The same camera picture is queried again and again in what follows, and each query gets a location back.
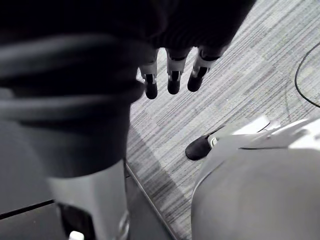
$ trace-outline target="black fingertip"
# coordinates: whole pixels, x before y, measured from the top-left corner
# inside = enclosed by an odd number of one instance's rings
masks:
[[[190,75],[189,81],[188,81],[188,89],[190,92],[196,92],[201,87],[203,78],[202,77],[194,77]]]
[[[155,99],[158,95],[157,83],[147,83],[145,85],[145,95],[148,99]]]
[[[175,95],[179,92],[180,89],[180,81],[168,81],[168,91],[170,94]]]

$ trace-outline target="robot finger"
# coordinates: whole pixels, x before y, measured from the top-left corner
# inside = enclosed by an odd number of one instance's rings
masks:
[[[179,92],[180,79],[184,72],[187,56],[191,48],[172,49],[166,48],[168,91],[174,95]]]
[[[157,87],[157,56],[159,49],[154,49],[150,56],[150,62],[141,65],[141,77],[144,79],[145,95],[148,99],[155,99],[158,95]]]
[[[196,55],[192,72],[188,81],[190,92],[196,92],[201,87],[205,75],[210,71],[214,63],[227,50],[228,45],[219,48],[200,46]]]

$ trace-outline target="gray carpet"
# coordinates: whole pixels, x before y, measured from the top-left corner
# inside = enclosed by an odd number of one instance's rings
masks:
[[[320,115],[295,90],[305,53],[320,41],[318,0],[258,0],[229,49],[196,93],[187,91],[196,50],[186,61],[177,95],[167,91],[166,53],[158,56],[158,97],[132,106],[128,161],[181,239],[191,239],[190,207],[201,162],[187,160],[186,146],[224,122],[266,114],[285,124]],[[320,47],[298,78],[320,103]]]

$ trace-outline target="black cable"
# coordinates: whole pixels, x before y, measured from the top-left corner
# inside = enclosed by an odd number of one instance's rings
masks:
[[[17,209],[17,210],[1,213],[0,214],[0,220],[6,219],[6,218],[10,218],[10,217],[13,217],[15,215],[22,214],[22,213],[26,213],[26,212],[29,212],[29,211],[44,207],[46,205],[53,204],[53,203],[54,203],[53,200],[48,200],[48,201],[44,201],[44,202],[37,203],[37,204],[34,204],[34,205],[26,206],[26,207],[23,207],[23,208],[20,208],[20,209]]]
[[[318,108],[320,108],[320,105],[319,105],[319,104],[311,101],[309,98],[307,98],[307,97],[300,91],[300,89],[299,89],[299,87],[298,87],[298,83],[297,83],[298,80],[297,80],[297,79],[298,79],[299,70],[300,70],[302,64],[304,63],[304,61],[306,60],[306,58],[308,57],[308,55],[309,55],[316,47],[318,47],[319,45],[320,45],[320,42],[318,42],[313,48],[311,48],[311,49],[304,55],[302,61],[300,62],[299,66],[298,66],[298,68],[297,68],[297,70],[296,70],[296,72],[295,72],[295,76],[294,76],[294,86],[295,86],[295,89],[297,90],[297,92],[298,92],[298,93],[300,94],[300,96],[303,97],[306,101],[308,101],[309,103],[311,103],[312,105],[314,105],[314,106],[316,106],[316,107],[318,107]]]

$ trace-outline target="floor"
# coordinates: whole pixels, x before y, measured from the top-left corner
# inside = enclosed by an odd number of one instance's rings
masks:
[[[294,86],[299,62],[320,42],[318,0],[257,0],[229,49],[188,92],[196,49],[189,54],[181,89],[167,91],[166,53],[158,55],[158,97],[131,108],[128,162],[181,239],[191,239],[191,194],[201,161],[187,160],[186,146],[225,122],[260,114],[282,124],[320,115]],[[320,47],[306,59],[298,84],[320,103]]]
[[[157,217],[134,179],[128,176],[125,183],[130,213],[130,239],[172,240],[173,238]],[[37,207],[30,206],[19,209],[10,217],[1,219],[0,239],[63,240],[66,239],[66,236],[58,218],[56,206],[49,202],[46,205],[43,203]]]

